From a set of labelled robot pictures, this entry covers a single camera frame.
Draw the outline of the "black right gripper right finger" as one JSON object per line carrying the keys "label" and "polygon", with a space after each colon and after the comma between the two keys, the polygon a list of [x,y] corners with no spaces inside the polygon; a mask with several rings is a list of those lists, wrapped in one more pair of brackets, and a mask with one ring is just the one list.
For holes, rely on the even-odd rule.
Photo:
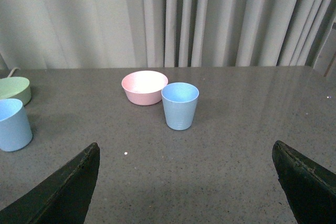
{"label": "black right gripper right finger", "polygon": [[335,223],[335,174],[282,141],[272,160],[297,223]]}

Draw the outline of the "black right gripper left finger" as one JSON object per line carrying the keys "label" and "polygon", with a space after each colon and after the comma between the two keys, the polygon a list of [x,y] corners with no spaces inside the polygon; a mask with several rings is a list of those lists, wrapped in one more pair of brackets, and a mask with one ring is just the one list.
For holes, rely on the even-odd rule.
{"label": "black right gripper left finger", "polygon": [[99,166],[100,148],[92,143],[1,210],[1,223],[84,223]]}

